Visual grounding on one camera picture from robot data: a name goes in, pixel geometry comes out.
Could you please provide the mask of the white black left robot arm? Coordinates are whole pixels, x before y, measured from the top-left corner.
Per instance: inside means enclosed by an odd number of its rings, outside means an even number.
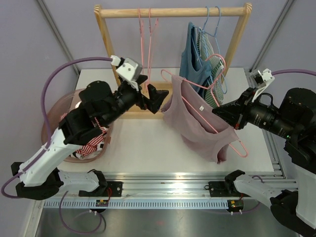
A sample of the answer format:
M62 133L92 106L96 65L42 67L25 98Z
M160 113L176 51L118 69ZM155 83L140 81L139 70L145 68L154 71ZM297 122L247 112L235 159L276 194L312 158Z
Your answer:
M168 90L148 85L149 97L141 93L140 84L147 76L140 75L136 88L124 81L112 92L105 81L94 81L79 93L81 103L59 122L51 139L27 162L14 162L12 174L19 177L15 186L18 198L44 200L59 192L78 192L80 197L103 197L109 194L102 171L65 172L57 167L66 157L102 135L102 127L109 127L134 105L155 114L159 111Z

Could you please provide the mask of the red white striped tank top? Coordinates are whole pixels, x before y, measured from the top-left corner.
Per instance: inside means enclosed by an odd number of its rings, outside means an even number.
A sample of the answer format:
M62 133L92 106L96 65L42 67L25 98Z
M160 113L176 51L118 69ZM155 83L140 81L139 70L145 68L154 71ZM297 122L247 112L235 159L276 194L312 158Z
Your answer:
M98 127L101 129L102 134L91 139L86 145L82 146L80 149L72 152L70 157L78 160L93 159L97 157L101 151L105 148L106 139L108 136L108 128L100 125L97 118L94 119Z

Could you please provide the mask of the black white striped tank top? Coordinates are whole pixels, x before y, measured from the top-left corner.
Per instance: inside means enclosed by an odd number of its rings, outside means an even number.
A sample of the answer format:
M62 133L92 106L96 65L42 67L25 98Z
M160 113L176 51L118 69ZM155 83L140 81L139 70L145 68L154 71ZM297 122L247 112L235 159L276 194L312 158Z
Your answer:
M86 146L83 146L82 149L76 150L75 152L73 152L70 155L70 157L77 158L80 160L92 159L101 153L101 151L103 150L103 147L104 147L103 142L99 143L96 146L86 145Z

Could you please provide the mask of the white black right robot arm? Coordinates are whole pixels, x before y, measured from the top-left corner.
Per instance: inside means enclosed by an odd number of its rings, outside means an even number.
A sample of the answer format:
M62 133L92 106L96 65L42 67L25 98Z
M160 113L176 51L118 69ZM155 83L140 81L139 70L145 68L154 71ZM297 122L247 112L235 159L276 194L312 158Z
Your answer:
M245 194L270 209L283 226L303 237L316 234L316 94L305 88L287 91L281 105L263 104L262 94L248 88L241 96L213 110L237 130L252 124L284 140L295 171L297 190L276 190L236 170L225 176L228 195Z

